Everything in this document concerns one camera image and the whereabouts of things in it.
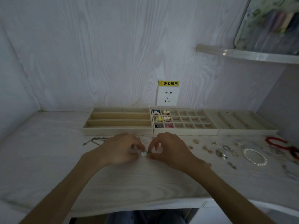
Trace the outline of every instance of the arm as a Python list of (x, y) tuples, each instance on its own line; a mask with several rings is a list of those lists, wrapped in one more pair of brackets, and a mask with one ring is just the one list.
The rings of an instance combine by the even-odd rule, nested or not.
[(20, 222), (20, 224), (62, 223), (88, 181), (104, 166), (136, 160), (130, 154), (135, 144), (145, 150), (139, 139), (123, 133), (83, 154), (72, 171)]
[(148, 150), (151, 151), (153, 147), (157, 150), (160, 143), (162, 153), (151, 153), (147, 158), (164, 162), (196, 180), (232, 223), (274, 224), (267, 215), (218, 177), (205, 161), (195, 157), (177, 135), (168, 132), (158, 134), (150, 143)]

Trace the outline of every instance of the hand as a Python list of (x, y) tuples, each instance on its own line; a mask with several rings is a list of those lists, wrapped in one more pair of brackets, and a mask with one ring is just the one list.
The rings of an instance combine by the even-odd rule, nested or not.
[(135, 136), (129, 133), (121, 133), (107, 139), (99, 147), (84, 153), (80, 159), (89, 168), (98, 172), (102, 167), (111, 164), (121, 164), (139, 157), (138, 153), (129, 153), (132, 144), (138, 149), (145, 150), (145, 146)]
[(150, 143), (148, 150), (151, 151), (153, 147), (157, 150), (160, 143), (163, 148), (162, 153), (150, 153), (147, 158), (166, 163), (171, 168), (182, 172), (186, 172), (192, 164), (205, 164), (205, 161), (195, 157), (183, 140), (175, 134), (159, 133)]

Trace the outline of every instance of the desk surface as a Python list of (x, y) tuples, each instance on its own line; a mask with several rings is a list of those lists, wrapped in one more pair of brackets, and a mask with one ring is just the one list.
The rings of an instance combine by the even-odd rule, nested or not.
[[(36, 113), (1, 145), (0, 199), (14, 209), (28, 212), (48, 194), (75, 166), (80, 156), (95, 148), (82, 135), (88, 113)], [(141, 141), (147, 147), (152, 135)], [(266, 146), (264, 137), (182, 136), (193, 146), (193, 154), (212, 163), (212, 169), (257, 206), (276, 209), (299, 217), (299, 182), (287, 177), (281, 164), (265, 154), (264, 167), (249, 163), (236, 139), (246, 139)], [(207, 145), (215, 151), (223, 145), (238, 152), (226, 161), (202, 150)], [(227, 162), (233, 163), (237, 170)], [(163, 208), (199, 208), (216, 206), (209, 194), (184, 173), (157, 161), (140, 157), (136, 162), (108, 166), (87, 184), (75, 202), (73, 217), (98, 215), (120, 210)]]

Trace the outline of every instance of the electrical outlet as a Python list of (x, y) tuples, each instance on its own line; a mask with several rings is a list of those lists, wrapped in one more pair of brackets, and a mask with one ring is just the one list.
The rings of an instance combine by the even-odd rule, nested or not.
[(157, 106), (172, 106), (178, 104), (178, 94), (180, 87), (178, 86), (158, 86)]

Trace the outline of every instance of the jewelry tray compartment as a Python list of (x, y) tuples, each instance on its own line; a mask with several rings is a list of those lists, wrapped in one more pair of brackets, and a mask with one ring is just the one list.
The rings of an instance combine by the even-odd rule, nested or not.
[(219, 129), (218, 135), (273, 135), (278, 130), (250, 110), (205, 109), (207, 116)]
[[(164, 110), (169, 110), (170, 113), (163, 114)], [(159, 115), (155, 115), (155, 111), (160, 113), (162, 121), (156, 120)], [(154, 135), (165, 132), (177, 135), (217, 135), (218, 133), (217, 127), (202, 109), (151, 108), (151, 113)], [(170, 120), (164, 120), (163, 117), (170, 117)]]
[(153, 134), (150, 108), (95, 107), (86, 120), (84, 135)]

